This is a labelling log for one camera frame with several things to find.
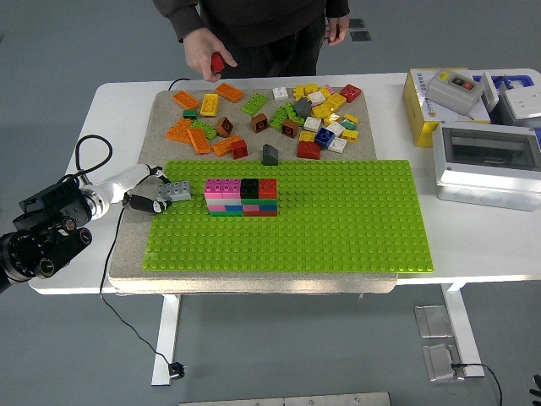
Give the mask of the person's left hand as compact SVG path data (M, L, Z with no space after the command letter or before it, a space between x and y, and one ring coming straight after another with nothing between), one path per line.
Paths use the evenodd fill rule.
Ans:
M327 17L325 39L329 46L335 46L343 42L349 29L349 15L341 17Z

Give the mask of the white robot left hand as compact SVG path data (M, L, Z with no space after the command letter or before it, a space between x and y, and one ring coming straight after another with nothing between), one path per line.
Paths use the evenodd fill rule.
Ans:
M98 184L96 190L100 196L101 214L105 215L110 205L116 203L122 203L123 206L128 206L136 211L142 211L152 215L164 212L172 205L170 200L152 200L144 196L131 195L129 193L133 188L151 176L159 178L164 184L169 182L169 179L162 171L162 167L137 164Z

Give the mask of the person's right hand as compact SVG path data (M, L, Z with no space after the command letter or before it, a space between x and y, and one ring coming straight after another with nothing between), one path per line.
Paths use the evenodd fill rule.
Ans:
M203 80L216 83L221 75L211 69L211 57L215 52L230 67L236 68L237 62L224 44L207 28L199 28L183 38L184 53L187 65L202 75Z

